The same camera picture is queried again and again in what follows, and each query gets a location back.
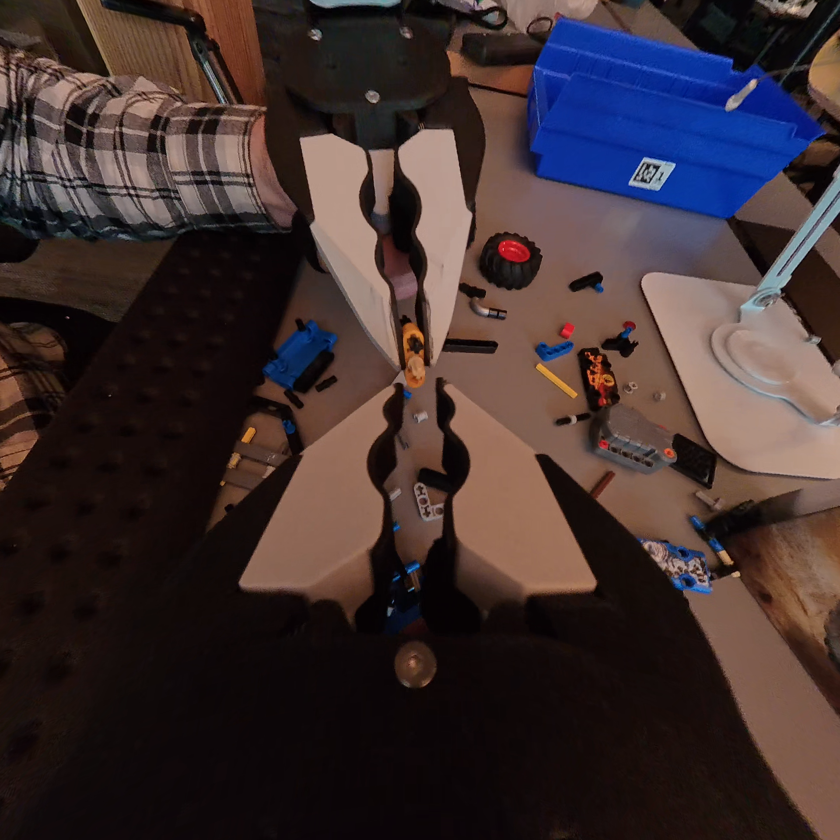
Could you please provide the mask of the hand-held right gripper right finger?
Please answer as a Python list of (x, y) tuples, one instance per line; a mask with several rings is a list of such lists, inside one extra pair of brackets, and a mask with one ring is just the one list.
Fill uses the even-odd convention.
[(478, 628), (495, 608), (597, 586), (538, 454), (459, 389), (437, 381), (448, 480), (436, 542), (436, 627)]

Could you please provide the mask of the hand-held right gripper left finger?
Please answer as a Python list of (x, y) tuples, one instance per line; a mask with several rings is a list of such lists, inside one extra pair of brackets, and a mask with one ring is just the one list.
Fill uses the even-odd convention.
[(406, 574), (385, 488), (404, 405), (403, 385), (390, 385), (304, 450), (242, 591), (336, 602), (361, 631), (384, 629), (393, 578)]

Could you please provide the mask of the small blue toy connector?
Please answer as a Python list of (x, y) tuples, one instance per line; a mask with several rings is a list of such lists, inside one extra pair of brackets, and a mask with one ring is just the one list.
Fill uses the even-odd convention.
[(394, 574), (385, 613), (385, 635), (398, 635), (423, 618), (423, 582), (424, 567), (417, 561), (404, 565), (404, 574)]

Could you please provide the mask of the black toy shaft orange collar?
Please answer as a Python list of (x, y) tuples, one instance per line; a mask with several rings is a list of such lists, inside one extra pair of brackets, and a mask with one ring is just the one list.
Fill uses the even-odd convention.
[(406, 387), (414, 392), (426, 381), (425, 337), (420, 328), (408, 316), (400, 318), (402, 326), (403, 368)]

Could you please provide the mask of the grey toy pull-back motor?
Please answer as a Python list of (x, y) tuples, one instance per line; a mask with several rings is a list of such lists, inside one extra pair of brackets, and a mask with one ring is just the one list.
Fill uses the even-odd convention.
[(594, 413), (589, 435), (594, 455), (643, 475), (652, 475), (677, 461), (673, 433), (623, 403)]

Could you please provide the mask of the blue flame sticker panel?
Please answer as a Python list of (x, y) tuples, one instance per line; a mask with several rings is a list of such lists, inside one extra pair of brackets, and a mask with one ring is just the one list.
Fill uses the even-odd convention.
[(637, 540), (677, 590), (701, 594), (712, 593), (711, 573), (703, 552), (663, 540), (649, 538)]

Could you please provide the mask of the white desk stand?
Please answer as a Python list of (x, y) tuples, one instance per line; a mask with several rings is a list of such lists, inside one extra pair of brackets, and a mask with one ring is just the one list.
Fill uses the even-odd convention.
[(839, 477), (838, 363), (782, 302), (838, 201), (836, 173), (756, 287), (662, 272), (641, 280), (708, 444), (752, 473)]

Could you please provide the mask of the yellow black toy assembly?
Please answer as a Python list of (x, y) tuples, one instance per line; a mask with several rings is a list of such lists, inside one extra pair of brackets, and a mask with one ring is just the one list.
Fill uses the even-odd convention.
[(250, 397), (244, 425), (219, 483), (210, 523), (215, 524), (231, 512), (302, 450), (301, 428), (292, 406), (262, 395)]

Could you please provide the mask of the yellow toy axle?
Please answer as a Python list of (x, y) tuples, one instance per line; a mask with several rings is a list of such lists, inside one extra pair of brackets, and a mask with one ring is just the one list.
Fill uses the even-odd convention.
[(558, 375), (551, 372), (549, 368), (547, 368), (544, 364), (539, 363), (535, 365), (535, 370), (540, 373), (547, 381), (552, 383), (556, 388), (558, 388), (563, 394), (566, 394), (570, 399), (574, 400), (578, 397), (578, 392), (572, 388), (570, 385), (565, 383)]

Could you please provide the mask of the black panel flame sticker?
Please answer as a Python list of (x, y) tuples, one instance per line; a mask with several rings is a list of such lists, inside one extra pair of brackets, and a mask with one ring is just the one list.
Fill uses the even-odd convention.
[(618, 404), (621, 393), (606, 353), (598, 348), (584, 348), (577, 354), (584, 396), (590, 412), (596, 413)]

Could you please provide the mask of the black grille toy panel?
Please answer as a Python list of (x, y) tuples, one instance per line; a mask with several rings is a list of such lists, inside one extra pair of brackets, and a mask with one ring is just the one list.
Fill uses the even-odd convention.
[(718, 465), (718, 457), (714, 452), (682, 434), (673, 436), (672, 449), (675, 452), (675, 461), (670, 465), (672, 469), (700, 487), (707, 490), (713, 487)]

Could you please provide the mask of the black blue toy pin piece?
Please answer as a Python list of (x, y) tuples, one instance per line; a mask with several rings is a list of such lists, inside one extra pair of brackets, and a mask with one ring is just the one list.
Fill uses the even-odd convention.
[(714, 573), (717, 579), (728, 576), (736, 579), (740, 578), (741, 572), (734, 560), (730, 557), (728, 551), (724, 549), (721, 542), (711, 535), (706, 524), (694, 515), (689, 516), (688, 521), (697, 536), (706, 544), (706, 546), (717, 558), (717, 570)]

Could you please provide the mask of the wooden column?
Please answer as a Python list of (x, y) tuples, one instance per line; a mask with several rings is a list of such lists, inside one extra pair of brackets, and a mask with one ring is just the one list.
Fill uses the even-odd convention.
[[(78, 1), (80, 11), (113, 77), (142, 76), (176, 89), (197, 102), (216, 97), (195, 63), (183, 28), (105, 9), (99, 1)], [(250, 1), (171, 1), (200, 14), (216, 40), (247, 104), (266, 104), (266, 80), (256, 19)]]

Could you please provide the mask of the monster truck toy set box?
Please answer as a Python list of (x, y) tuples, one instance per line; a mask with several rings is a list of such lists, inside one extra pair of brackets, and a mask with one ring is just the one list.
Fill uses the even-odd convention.
[(741, 581), (837, 710), (838, 503), (786, 494), (747, 509), (726, 544)]

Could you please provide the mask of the person's plaid clothed body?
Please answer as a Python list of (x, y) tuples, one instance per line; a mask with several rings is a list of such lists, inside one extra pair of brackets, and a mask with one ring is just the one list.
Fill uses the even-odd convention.
[(1, 488), (5, 489), (67, 394), (66, 345), (44, 325), (1, 325)]

